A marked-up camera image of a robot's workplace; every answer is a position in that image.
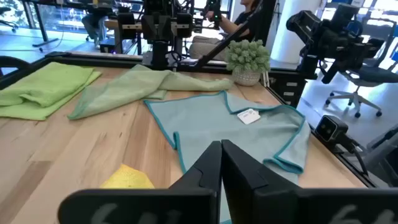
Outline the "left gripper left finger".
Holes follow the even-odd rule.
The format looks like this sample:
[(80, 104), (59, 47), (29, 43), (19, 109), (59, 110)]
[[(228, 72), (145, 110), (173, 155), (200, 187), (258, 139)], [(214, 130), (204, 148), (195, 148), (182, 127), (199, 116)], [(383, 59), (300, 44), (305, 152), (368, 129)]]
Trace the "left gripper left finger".
[(60, 223), (218, 223), (222, 145), (213, 141), (167, 189), (87, 189), (60, 204)]

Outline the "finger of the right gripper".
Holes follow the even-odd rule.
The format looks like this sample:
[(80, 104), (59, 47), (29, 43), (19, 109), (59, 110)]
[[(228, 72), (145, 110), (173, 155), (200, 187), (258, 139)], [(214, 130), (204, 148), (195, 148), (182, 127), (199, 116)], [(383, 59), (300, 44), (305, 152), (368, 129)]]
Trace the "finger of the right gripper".
[(173, 37), (172, 18), (170, 16), (159, 16), (159, 40), (167, 42)]
[(145, 15), (141, 19), (142, 33), (146, 40), (156, 41), (159, 39), (158, 28), (159, 14)]

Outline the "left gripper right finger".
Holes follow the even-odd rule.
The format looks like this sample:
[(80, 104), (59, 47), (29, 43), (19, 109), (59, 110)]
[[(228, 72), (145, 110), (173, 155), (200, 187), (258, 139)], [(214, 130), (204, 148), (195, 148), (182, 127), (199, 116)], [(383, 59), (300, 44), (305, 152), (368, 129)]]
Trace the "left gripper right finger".
[(221, 143), (233, 223), (397, 223), (394, 189), (303, 189), (231, 141)]

